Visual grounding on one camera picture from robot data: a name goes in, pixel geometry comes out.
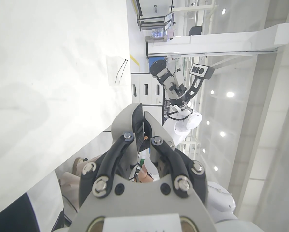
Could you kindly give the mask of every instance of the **white label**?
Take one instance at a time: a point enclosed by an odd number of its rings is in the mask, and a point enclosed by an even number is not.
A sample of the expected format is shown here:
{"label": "white label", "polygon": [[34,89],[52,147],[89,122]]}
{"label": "white label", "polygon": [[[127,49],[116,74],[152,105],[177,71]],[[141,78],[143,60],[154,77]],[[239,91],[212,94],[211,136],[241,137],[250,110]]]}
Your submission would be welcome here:
{"label": "white label", "polygon": [[106,218],[103,232],[181,232],[179,214]]}

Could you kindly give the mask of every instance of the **metal bolt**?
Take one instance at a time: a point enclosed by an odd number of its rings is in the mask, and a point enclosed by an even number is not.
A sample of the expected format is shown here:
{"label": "metal bolt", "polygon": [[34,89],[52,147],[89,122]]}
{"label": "metal bolt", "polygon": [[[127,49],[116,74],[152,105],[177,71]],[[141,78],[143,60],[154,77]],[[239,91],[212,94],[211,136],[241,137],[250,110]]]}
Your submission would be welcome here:
{"label": "metal bolt", "polygon": [[99,193],[99,192],[105,190],[106,187],[107,187],[107,183],[105,181],[100,180],[96,183],[95,190]]}
{"label": "metal bolt", "polygon": [[192,172],[197,174],[197,175],[202,175],[204,173],[204,169],[203,169],[203,166],[200,162],[194,160],[193,161],[194,164],[193,164],[193,167],[192,167]]}
{"label": "metal bolt", "polygon": [[169,145],[170,148],[173,148],[173,147],[174,147],[174,145],[172,144],[171,141],[168,141],[168,145]]}
{"label": "metal bolt", "polygon": [[126,132],[126,133],[124,134],[124,138],[125,138],[125,139],[130,139],[130,138],[131,138],[131,133],[130,133],[130,132]]}
{"label": "metal bolt", "polygon": [[180,190],[188,191],[190,189],[190,183],[186,179],[179,180],[178,185]]}
{"label": "metal bolt", "polygon": [[82,174],[86,175],[87,173],[94,172],[96,170],[96,163],[95,162],[89,162],[86,163],[85,166],[82,169]]}
{"label": "metal bolt", "polygon": [[156,136],[154,137],[154,142],[157,144],[157,143],[160,143],[162,141],[162,138],[159,137],[159,136]]}
{"label": "metal bolt", "polygon": [[189,178],[184,175],[179,175],[174,179],[174,188],[176,190],[182,190],[190,195],[193,192],[192,183]]}
{"label": "metal bolt", "polygon": [[95,197],[102,197],[106,194],[108,180],[109,178],[107,176],[101,176],[94,182],[92,193]]}

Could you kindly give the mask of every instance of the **white cabinet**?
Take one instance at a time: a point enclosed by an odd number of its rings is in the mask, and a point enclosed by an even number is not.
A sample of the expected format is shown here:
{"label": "white cabinet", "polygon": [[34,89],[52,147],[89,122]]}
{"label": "white cabinet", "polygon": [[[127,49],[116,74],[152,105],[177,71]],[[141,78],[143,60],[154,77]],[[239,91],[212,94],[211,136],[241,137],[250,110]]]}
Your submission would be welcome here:
{"label": "white cabinet", "polygon": [[162,105],[163,87],[151,74],[131,74],[133,103]]}
{"label": "white cabinet", "polygon": [[151,76],[151,104],[162,105],[163,104],[163,87],[156,78]]}
{"label": "white cabinet", "polygon": [[140,103],[140,94],[139,94],[139,74],[131,74],[131,94],[132,102]]}
{"label": "white cabinet", "polygon": [[139,74],[140,103],[151,104],[151,74]]}
{"label": "white cabinet", "polygon": [[142,106],[142,110],[149,112],[162,125],[162,106]]}
{"label": "white cabinet", "polygon": [[131,74],[133,103],[142,103],[143,111],[148,111],[160,124],[163,113],[163,87],[149,73]]}

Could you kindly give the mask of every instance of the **green object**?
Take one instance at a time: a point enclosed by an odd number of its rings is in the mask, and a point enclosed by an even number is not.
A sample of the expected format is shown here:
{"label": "green object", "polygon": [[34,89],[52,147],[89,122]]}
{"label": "green object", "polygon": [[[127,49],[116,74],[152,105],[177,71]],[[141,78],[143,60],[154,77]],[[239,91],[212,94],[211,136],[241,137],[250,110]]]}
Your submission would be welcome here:
{"label": "green object", "polygon": [[140,159],[140,166],[142,167],[142,165],[145,163],[145,159],[144,158],[142,158],[142,159]]}

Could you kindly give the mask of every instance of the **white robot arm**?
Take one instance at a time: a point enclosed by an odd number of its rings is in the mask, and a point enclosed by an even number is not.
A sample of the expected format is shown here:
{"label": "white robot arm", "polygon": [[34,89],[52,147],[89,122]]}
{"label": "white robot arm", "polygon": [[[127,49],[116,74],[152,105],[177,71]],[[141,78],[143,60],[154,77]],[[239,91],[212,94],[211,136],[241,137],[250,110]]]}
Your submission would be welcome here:
{"label": "white robot arm", "polygon": [[214,72],[213,67],[193,64],[190,75],[195,79],[189,90],[184,86],[184,78],[181,69],[176,69],[172,74],[164,60],[154,62],[150,67],[151,75],[163,86],[170,99],[169,119],[163,127],[172,137],[175,146],[182,142],[190,131],[197,127],[202,115],[193,110],[191,99],[197,94],[204,79],[210,79]]}

